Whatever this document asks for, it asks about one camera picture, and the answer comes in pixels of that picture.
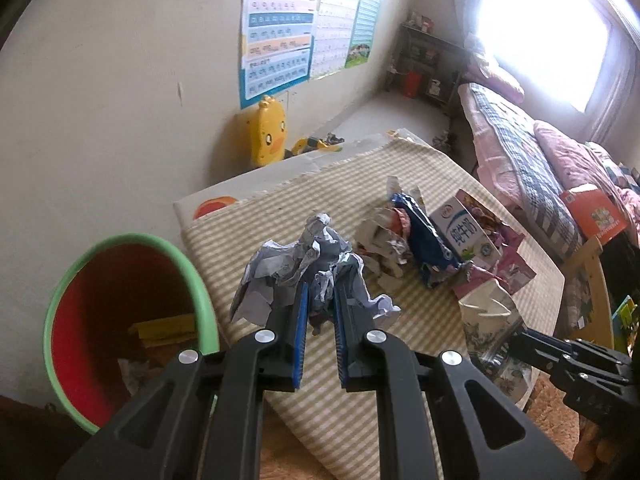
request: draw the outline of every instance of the educational poster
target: educational poster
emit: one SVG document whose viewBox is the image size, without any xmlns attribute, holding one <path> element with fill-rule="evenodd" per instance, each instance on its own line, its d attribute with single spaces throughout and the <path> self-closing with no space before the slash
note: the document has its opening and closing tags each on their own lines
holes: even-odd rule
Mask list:
<svg viewBox="0 0 640 480">
<path fill-rule="evenodd" d="M 318 0 L 244 0 L 241 108 L 309 79 Z"/>
<path fill-rule="evenodd" d="M 373 45 L 373 32 L 382 0 L 360 0 L 345 68 L 366 63 Z"/>
<path fill-rule="evenodd" d="M 240 105 L 367 62 L 382 0 L 243 0 Z"/>
<path fill-rule="evenodd" d="M 311 77 L 322 77 L 344 67 L 360 0 L 320 0 Z"/>
</svg>

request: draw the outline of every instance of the milk carton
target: milk carton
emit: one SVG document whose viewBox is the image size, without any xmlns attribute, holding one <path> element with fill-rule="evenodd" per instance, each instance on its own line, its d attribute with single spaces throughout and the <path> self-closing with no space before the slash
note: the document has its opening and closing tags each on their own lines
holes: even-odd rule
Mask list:
<svg viewBox="0 0 640 480">
<path fill-rule="evenodd" d="M 464 262 L 491 269 L 500 253 L 471 213 L 452 197 L 430 215 L 431 221 Z"/>
</svg>

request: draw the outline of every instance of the wooden chair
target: wooden chair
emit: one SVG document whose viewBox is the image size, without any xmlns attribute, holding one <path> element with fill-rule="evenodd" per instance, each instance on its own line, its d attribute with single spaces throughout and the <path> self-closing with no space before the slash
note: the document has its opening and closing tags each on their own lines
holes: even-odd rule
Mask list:
<svg viewBox="0 0 640 480">
<path fill-rule="evenodd" d="M 602 245 L 597 237 L 587 240 L 580 250 L 571 256 L 560 270 L 566 280 L 575 276 L 581 268 L 587 271 L 589 279 L 589 290 L 591 291 L 591 303 L 593 311 L 591 322 L 584 328 L 575 330 L 571 339 L 585 339 L 607 348 L 613 348 L 613 326 L 611 324 L 611 308 L 609 304 L 609 293 L 607 283 L 600 264 Z"/>
</svg>

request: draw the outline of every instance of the crumpled white paper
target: crumpled white paper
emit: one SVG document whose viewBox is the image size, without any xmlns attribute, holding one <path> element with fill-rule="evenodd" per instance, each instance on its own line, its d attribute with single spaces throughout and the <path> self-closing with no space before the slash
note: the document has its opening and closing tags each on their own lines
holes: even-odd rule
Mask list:
<svg viewBox="0 0 640 480">
<path fill-rule="evenodd" d="M 348 302 L 361 304 L 379 328 L 388 328 L 398 318 L 400 308 L 389 296 L 371 298 L 362 277 L 364 263 L 351 252 L 351 244 L 329 227 L 324 213 L 310 216 L 297 242 L 280 245 L 268 240 L 249 260 L 231 304 L 232 322 L 245 318 L 259 326 L 267 323 L 274 304 L 293 304 L 302 276 L 309 280 L 312 297 L 309 323 L 318 330 L 330 318 L 334 283 L 348 274 Z"/>
</svg>

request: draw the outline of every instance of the trash bin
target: trash bin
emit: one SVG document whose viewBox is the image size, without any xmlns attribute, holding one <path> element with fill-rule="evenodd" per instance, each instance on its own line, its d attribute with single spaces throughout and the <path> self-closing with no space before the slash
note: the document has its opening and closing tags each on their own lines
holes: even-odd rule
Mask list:
<svg viewBox="0 0 640 480">
<path fill-rule="evenodd" d="M 53 293 L 44 328 L 49 380 L 76 423 L 95 433 L 130 399 L 118 359 L 140 355 L 127 333 L 132 324 L 187 313 L 195 315 L 200 351 L 218 351 L 204 282 L 162 238 L 114 236 L 76 261 Z"/>
<path fill-rule="evenodd" d="M 402 86 L 402 95 L 414 98 L 418 95 L 418 88 L 422 81 L 422 75 L 410 71 L 404 76 L 404 86 Z"/>
</svg>

